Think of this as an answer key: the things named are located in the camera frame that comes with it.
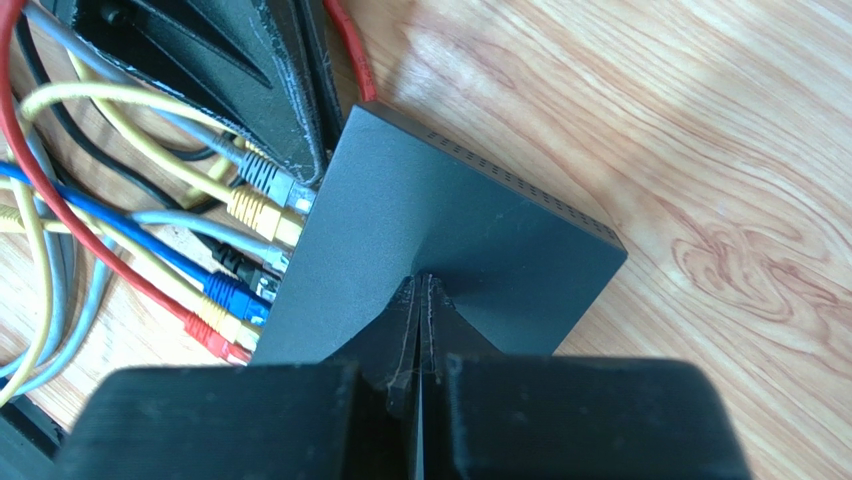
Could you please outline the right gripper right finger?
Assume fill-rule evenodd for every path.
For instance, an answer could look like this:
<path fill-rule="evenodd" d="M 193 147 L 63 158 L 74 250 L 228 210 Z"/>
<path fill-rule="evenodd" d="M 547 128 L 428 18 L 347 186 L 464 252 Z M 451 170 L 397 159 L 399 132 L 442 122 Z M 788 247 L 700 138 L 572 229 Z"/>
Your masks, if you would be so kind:
<path fill-rule="evenodd" d="M 445 386 L 465 366 L 500 356 L 500 350 L 457 310 L 444 283 L 421 277 L 421 384 Z"/>

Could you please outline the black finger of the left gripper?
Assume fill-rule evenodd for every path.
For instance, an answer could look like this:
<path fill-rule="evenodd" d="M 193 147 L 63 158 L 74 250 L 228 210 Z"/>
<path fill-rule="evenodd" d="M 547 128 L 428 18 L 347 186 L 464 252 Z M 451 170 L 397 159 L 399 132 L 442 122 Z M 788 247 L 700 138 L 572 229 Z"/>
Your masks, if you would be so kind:
<path fill-rule="evenodd" d="M 111 64 L 315 186 L 343 129 L 320 1 L 45 1 Z"/>

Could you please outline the black network switch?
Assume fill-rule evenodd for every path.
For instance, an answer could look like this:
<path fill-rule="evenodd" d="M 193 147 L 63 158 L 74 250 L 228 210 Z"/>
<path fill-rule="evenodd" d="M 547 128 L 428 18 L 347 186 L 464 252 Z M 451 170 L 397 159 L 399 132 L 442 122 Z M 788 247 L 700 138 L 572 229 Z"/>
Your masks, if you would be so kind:
<path fill-rule="evenodd" d="M 551 354 L 627 259 L 607 225 L 379 102 L 355 106 L 254 354 L 314 363 L 408 276 L 498 349 Z"/>

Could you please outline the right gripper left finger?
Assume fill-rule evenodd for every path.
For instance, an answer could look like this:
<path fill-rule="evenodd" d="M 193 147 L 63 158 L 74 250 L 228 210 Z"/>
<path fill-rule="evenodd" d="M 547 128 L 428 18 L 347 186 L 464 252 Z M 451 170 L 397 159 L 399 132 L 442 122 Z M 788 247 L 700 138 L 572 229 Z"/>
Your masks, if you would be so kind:
<path fill-rule="evenodd" d="M 420 281 L 406 277 L 384 310 L 324 360 L 355 362 L 369 386 L 384 399 L 391 416 L 405 415 L 419 348 Z"/>

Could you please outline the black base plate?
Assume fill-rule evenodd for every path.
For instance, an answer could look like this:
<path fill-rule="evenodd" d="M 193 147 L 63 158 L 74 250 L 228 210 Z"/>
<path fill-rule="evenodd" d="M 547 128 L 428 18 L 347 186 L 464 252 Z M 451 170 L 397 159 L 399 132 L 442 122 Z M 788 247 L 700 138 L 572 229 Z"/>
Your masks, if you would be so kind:
<path fill-rule="evenodd" d="M 47 479 L 67 432 L 26 396 L 1 408 L 1 479 Z"/>

